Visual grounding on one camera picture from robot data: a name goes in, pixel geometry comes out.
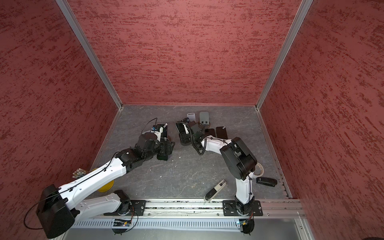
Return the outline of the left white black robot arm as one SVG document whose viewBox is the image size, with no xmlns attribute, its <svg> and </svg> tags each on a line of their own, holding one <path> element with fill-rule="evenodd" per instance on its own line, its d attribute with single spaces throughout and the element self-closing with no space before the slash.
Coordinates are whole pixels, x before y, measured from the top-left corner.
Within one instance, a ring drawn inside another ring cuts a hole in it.
<svg viewBox="0 0 384 240">
<path fill-rule="evenodd" d="M 64 234 L 75 223 L 102 214 L 133 215 L 130 197 L 122 190 L 99 198 L 89 195 L 106 184 L 124 176 L 145 161 L 157 157 L 167 160 L 175 143 L 154 133 L 140 135 L 134 148 L 119 151 L 103 166 L 71 183 L 46 187 L 38 203 L 36 215 L 46 237 L 54 239 Z"/>
</svg>

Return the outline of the yellow cup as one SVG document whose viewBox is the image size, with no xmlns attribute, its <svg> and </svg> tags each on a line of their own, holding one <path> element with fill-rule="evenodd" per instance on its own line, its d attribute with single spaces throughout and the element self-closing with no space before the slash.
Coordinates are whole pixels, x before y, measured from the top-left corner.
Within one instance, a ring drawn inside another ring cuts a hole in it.
<svg viewBox="0 0 384 240">
<path fill-rule="evenodd" d="M 115 181 L 111 181 L 111 182 L 105 184 L 104 186 L 102 186 L 101 188 L 98 189 L 98 192 L 105 193 L 105 192 L 109 191 L 113 187 L 114 183 L 115 183 Z"/>
</svg>

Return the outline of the bundle of coloured pens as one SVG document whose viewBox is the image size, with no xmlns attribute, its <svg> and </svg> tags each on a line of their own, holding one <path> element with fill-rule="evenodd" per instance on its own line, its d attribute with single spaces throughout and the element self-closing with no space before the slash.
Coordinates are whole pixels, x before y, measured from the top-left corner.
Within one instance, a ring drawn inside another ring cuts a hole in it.
<svg viewBox="0 0 384 240">
<path fill-rule="evenodd" d="M 88 171 L 81 169 L 81 168 L 78 168 L 77 170 L 75 170 L 73 172 L 72 178 L 80 179 L 80 178 L 84 177 L 85 175 L 87 175 L 88 173 L 89 173 Z"/>
</svg>

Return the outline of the masking tape roll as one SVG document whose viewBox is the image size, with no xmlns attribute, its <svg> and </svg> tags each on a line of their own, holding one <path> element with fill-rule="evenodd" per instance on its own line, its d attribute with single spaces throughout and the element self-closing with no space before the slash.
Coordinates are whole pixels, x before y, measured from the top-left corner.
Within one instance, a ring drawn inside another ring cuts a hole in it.
<svg viewBox="0 0 384 240">
<path fill-rule="evenodd" d="M 257 163 L 255 165 L 255 170 L 253 171 L 253 176 L 255 178 L 262 177 L 264 175 L 264 172 L 265 172 L 265 170 L 264 170 L 264 167 L 262 166 L 262 164 L 261 163 Z"/>
</svg>

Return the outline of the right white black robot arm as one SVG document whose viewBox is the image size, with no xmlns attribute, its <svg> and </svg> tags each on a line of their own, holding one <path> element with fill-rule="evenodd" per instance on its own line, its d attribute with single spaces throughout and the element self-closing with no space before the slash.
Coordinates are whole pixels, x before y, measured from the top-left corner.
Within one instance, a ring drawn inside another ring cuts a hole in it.
<svg viewBox="0 0 384 240">
<path fill-rule="evenodd" d="M 235 203 L 237 212 L 248 215 L 255 197 L 252 190 L 254 171 L 258 164 L 256 157 L 241 138 L 220 139 L 206 135 L 194 121 L 176 122 L 180 142 L 183 146 L 192 145 L 200 155 L 206 152 L 219 154 L 232 176 L 236 179 Z"/>
</svg>

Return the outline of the aluminium front rail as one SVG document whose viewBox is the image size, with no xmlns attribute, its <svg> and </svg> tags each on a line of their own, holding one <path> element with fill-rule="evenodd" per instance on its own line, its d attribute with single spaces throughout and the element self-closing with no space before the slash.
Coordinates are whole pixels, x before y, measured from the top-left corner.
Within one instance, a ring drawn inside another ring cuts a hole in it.
<svg viewBox="0 0 384 240">
<path fill-rule="evenodd" d="M 240 216 L 224 216 L 223 201 L 216 199 L 205 202 L 203 199 L 132 199 L 146 200 L 146 208 L 142 218 L 248 218 Z M 261 202 L 263 216 L 255 219 L 299 219 L 306 218 L 300 200 L 256 200 Z"/>
</svg>

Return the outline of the silver black remote device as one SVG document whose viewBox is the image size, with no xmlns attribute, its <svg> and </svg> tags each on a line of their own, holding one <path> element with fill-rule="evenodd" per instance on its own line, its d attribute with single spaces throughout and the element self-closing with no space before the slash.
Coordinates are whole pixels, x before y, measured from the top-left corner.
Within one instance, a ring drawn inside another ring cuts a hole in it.
<svg viewBox="0 0 384 240">
<path fill-rule="evenodd" d="M 210 202 L 225 186 L 227 182 L 225 180 L 221 180 L 215 187 L 210 189 L 208 193 L 204 196 L 205 202 Z"/>
</svg>

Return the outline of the grey round stand front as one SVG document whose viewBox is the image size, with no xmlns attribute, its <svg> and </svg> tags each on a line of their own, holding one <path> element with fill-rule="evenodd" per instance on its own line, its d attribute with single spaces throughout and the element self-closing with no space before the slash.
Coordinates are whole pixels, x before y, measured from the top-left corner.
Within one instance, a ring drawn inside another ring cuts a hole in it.
<svg viewBox="0 0 384 240">
<path fill-rule="evenodd" d="M 195 113 L 188 113 L 187 118 L 190 122 L 196 122 L 196 114 Z"/>
</svg>

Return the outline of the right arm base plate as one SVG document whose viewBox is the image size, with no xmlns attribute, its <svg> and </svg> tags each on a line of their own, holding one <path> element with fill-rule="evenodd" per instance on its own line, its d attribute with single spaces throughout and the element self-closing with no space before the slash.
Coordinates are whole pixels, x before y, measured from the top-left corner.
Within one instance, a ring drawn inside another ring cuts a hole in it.
<svg viewBox="0 0 384 240">
<path fill-rule="evenodd" d="M 262 217 L 263 210 L 260 201 L 250 201 L 249 203 L 243 205 L 238 201 L 223 201 L 223 212 L 224 216 L 240 216 L 240 217 L 249 217 L 253 215 L 254 217 Z"/>
</svg>

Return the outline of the phone with white sticker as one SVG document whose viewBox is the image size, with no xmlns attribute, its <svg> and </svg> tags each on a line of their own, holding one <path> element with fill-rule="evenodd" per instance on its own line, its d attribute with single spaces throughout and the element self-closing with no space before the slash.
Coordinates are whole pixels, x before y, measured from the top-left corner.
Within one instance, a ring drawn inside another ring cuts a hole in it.
<svg viewBox="0 0 384 240">
<path fill-rule="evenodd" d="M 216 136 L 219 139 L 228 139 L 227 129 L 225 126 L 216 127 Z"/>
</svg>

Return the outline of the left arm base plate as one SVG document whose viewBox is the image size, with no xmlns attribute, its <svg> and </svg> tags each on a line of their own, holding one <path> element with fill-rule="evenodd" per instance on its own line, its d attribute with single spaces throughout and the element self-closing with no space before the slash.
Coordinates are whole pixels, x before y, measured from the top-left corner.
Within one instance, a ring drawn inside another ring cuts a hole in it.
<svg viewBox="0 0 384 240">
<path fill-rule="evenodd" d="M 129 204 L 122 203 L 115 212 L 105 213 L 104 216 L 128 217 L 138 215 L 141 217 L 144 215 L 146 203 L 146 200 L 131 200 Z"/>
</svg>

